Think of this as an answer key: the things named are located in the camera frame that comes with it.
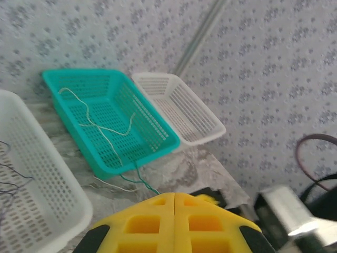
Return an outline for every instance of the floral wall pattern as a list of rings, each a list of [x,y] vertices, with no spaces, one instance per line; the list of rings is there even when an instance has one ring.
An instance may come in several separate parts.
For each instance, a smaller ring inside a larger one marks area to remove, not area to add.
[[[50,96],[42,70],[174,67],[210,0],[1,0],[0,88],[25,100]]]
[[[300,192],[296,141],[337,136],[337,2],[230,1],[182,78],[225,124],[208,147],[251,197],[276,183]],[[324,141],[302,157],[316,177],[337,172]]]

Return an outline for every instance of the marble countertop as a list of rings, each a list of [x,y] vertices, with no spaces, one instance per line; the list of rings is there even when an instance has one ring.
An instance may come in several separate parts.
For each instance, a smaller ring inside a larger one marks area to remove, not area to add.
[[[96,180],[52,104],[28,104],[28,107],[88,195],[94,208],[92,223],[155,195],[145,186],[128,183],[120,177],[114,177],[108,182],[125,189],[137,190],[124,192]],[[145,181],[160,193],[190,193],[211,187],[221,190],[228,207],[249,202],[248,195],[204,146],[169,154],[140,168],[140,172]],[[127,172],[125,176],[137,178],[135,171]],[[61,252],[71,252],[85,233],[86,231],[69,242]]]

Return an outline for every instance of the metal object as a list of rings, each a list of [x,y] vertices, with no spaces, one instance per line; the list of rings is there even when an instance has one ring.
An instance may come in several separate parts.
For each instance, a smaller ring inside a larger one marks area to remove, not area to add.
[[[336,222],[313,217],[287,186],[261,191],[254,210],[258,216],[255,223],[258,222],[268,241],[280,252],[323,253],[328,252],[327,246],[330,247],[337,241],[336,236],[327,238],[324,235],[327,232],[325,227],[329,228],[329,234],[331,229],[336,231]]]
[[[200,47],[210,34],[212,28],[217,23],[217,20],[220,17],[220,13],[227,2],[229,1],[228,0],[214,1],[213,5],[210,7],[210,11],[208,12],[205,19],[199,26],[190,44],[188,45],[184,54],[180,58],[176,67],[174,68],[172,74],[175,74],[177,76],[183,75],[186,67],[188,66],[190,61],[194,58],[194,56],[198,53]]]

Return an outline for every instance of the white wire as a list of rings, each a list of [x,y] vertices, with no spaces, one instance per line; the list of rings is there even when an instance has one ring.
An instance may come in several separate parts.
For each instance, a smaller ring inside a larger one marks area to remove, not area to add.
[[[84,125],[84,124],[80,124],[80,126],[82,126],[82,127],[92,127],[92,126],[96,126],[96,127],[98,127],[98,128],[101,128],[101,129],[104,129],[104,130],[108,130],[108,131],[111,131],[111,132],[114,132],[114,133],[116,133],[116,134],[119,134],[119,135],[123,135],[123,136],[126,136],[126,135],[128,135],[129,133],[130,133],[130,131],[131,131],[131,125],[132,125],[132,120],[133,120],[133,118],[135,117],[135,115],[136,115],[136,113],[133,113],[132,115],[131,115],[131,117],[130,117],[130,123],[129,123],[129,125],[128,125],[128,129],[127,129],[127,131],[125,132],[125,133],[120,133],[120,132],[117,132],[116,130],[113,130],[113,129],[111,129],[111,128],[106,128],[106,127],[104,127],[104,126],[101,126],[101,125],[97,125],[96,123],[94,123],[94,122],[92,122],[91,121],[91,119],[90,119],[90,114],[89,114],[89,106],[88,106],[88,104],[87,103],[85,103],[84,101],[82,101],[71,89],[69,89],[69,88],[62,88],[62,89],[60,89],[59,91],[58,91],[58,93],[59,94],[61,94],[62,92],[64,92],[64,91],[69,91],[69,92],[71,92],[73,95],[74,95],[74,97],[77,99],[77,100],[79,100],[82,104],[84,104],[85,105],[85,107],[86,107],[86,118],[87,118],[87,120],[90,122],[90,125]]]
[[[124,188],[122,188],[122,187],[115,186],[115,185],[113,185],[113,184],[107,183],[107,182],[103,181],[102,179],[99,179],[99,178],[97,178],[97,177],[95,177],[95,176],[94,176],[94,178],[97,179],[99,182],[102,182],[102,183],[106,184],[107,186],[112,186],[112,187],[118,188],[118,189],[120,189],[120,190],[122,190],[122,191],[126,191],[126,192],[135,192],[135,191],[138,191],[138,190],[139,190],[139,188],[136,188],[136,189],[134,189],[134,190],[127,190],[127,189],[124,189]]]
[[[108,142],[109,145],[111,146],[111,149],[114,151],[114,153],[115,153],[116,156],[118,157],[118,159],[119,159],[121,165],[123,166],[123,161],[122,161],[121,157],[120,157],[120,156],[118,155],[118,153],[116,152],[116,150],[115,150],[114,146],[112,145],[111,141],[110,141],[110,140],[108,139],[108,137],[106,137],[106,135],[103,133],[102,129],[109,130],[109,131],[112,131],[112,132],[117,133],[117,134],[119,134],[119,135],[126,136],[126,135],[128,135],[128,134],[130,133],[131,125],[132,125],[132,120],[133,120],[133,118],[135,117],[136,113],[133,113],[132,116],[130,117],[130,123],[129,123],[129,126],[128,126],[127,131],[126,131],[125,133],[119,133],[119,132],[117,132],[117,131],[115,131],[115,130],[113,130],[113,129],[105,128],[104,126],[100,126],[100,125],[97,125],[97,124],[95,124],[94,122],[92,122],[91,119],[90,119],[90,115],[89,115],[89,106],[87,105],[87,103],[85,103],[84,101],[82,101],[82,100],[81,100],[81,99],[80,99],[80,98],[79,98],[79,97],[78,97],[78,96],[77,96],[71,89],[69,89],[69,88],[66,88],[66,87],[65,87],[65,88],[62,88],[62,89],[60,89],[60,90],[58,91],[58,93],[61,94],[61,93],[64,92],[64,91],[69,91],[69,92],[71,92],[77,100],[79,100],[82,104],[84,104],[84,105],[86,106],[86,118],[87,118],[88,121],[91,123],[91,125],[83,125],[83,124],[80,124],[80,126],[82,126],[82,127],[91,127],[91,126],[97,127],[98,130],[100,131],[100,133],[102,134],[102,136],[107,140],[107,142]]]

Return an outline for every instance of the metal pipe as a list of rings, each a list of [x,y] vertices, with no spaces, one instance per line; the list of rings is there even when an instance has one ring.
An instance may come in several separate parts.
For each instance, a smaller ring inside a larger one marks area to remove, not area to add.
[[[189,63],[194,59],[195,55],[199,52],[204,41],[210,34],[214,25],[218,22],[220,14],[228,0],[215,0],[210,7],[210,11],[206,15],[202,24],[199,26],[194,37],[192,38],[189,46],[180,58],[172,74],[182,76]]]

